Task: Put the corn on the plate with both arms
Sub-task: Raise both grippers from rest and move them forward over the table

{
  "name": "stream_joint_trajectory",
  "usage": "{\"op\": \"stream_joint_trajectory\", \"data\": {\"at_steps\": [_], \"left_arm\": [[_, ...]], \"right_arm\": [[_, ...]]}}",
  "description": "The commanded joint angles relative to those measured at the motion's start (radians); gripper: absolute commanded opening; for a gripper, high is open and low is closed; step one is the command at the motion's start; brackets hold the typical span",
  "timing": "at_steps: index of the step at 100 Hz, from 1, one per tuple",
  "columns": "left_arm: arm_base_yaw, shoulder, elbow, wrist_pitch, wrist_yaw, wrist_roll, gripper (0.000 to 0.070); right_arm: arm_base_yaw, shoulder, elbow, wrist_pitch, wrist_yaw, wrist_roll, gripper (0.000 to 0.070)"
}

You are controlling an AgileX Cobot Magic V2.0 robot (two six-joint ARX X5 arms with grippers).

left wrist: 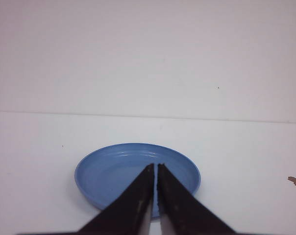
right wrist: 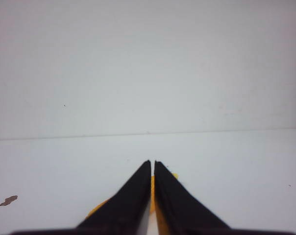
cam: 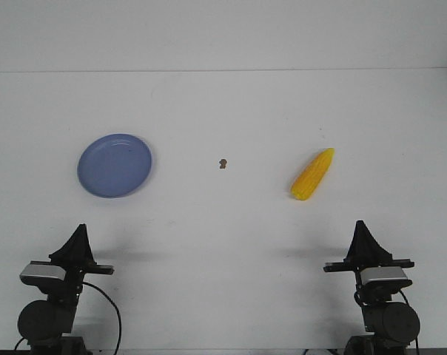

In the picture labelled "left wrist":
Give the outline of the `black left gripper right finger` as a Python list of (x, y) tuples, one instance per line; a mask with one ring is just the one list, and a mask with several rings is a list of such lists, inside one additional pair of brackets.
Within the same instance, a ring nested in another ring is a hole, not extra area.
[(165, 164), (158, 165), (157, 193), (163, 235), (236, 234), (189, 193)]

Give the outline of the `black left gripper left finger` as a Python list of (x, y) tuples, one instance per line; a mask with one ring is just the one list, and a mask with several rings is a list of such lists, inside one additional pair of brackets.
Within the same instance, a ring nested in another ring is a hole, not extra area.
[(80, 235), (149, 234), (154, 194), (154, 164), (147, 165), (125, 191), (83, 226)]

